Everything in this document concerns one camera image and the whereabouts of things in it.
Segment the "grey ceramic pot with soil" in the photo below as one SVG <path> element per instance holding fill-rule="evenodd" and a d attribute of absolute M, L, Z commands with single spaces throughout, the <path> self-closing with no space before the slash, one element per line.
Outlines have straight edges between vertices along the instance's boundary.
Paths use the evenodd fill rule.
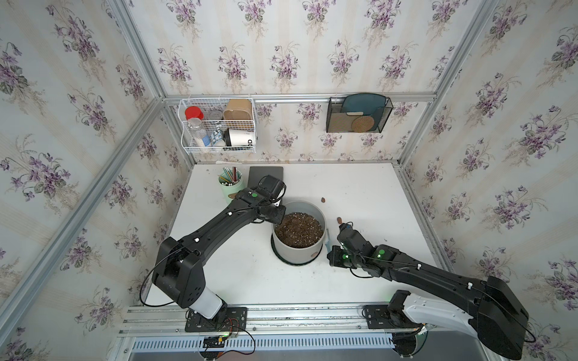
<path fill-rule="evenodd" d="M 321 209 L 310 202 L 293 201 L 285 204 L 286 213 L 272 234 L 292 248 L 314 245 L 325 233 L 326 220 Z"/>

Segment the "light teal scrub brush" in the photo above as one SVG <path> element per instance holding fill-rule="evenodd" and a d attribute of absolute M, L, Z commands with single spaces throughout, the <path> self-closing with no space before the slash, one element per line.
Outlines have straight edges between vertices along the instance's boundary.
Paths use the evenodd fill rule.
<path fill-rule="evenodd" d="M 325 229 L 325 242 L 324 242 L 324 245 L 325 245 L 325 249 L 326 249 L 327 253 L 331 252 L 331 249 L 332 249 L 332 246 L 331 246 L 331 236 L 330 236 L 330 232 L 329 232 L 329 229 L 328 229 L 328 228 Z"/>

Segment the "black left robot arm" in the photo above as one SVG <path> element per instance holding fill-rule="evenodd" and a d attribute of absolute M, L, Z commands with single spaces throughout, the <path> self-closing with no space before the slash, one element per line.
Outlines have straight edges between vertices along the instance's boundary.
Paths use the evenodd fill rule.
<path fill-rule="evenodd" d="M 239 191 L 230 204 L 207 224 L 180 239 L 168 237 L 161 245 L 150 279 L 172 302 L 207 320 L 220 322 L 226 302 L 206 286 L 203 266 L 230 237 L 257 221 L 279 225 L 286 212 L 280 204 L 286 185 L 272 175 L 255 187 Z"/>

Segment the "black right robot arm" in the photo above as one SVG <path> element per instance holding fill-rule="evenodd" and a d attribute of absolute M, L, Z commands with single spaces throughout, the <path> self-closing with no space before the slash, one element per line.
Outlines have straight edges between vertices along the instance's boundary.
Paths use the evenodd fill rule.
<path fill-rule="evenodd" d="M 383 305 L 365 306 L 369 329 L 394 329 L 394 349 L 402 357 L 417 353 L 416 337 L 427 325 L 477 338 L 487 349 L 512 360 L 522 359 L 529 314 L 509 285 L 494 276 L 468 278 L 423 263 L 388 245 L 374 246 L 351 224 L 341 224 L 330 266 L 368 278 L 383 278 L 415 287 L 429 298 L 397 290 Z"/>

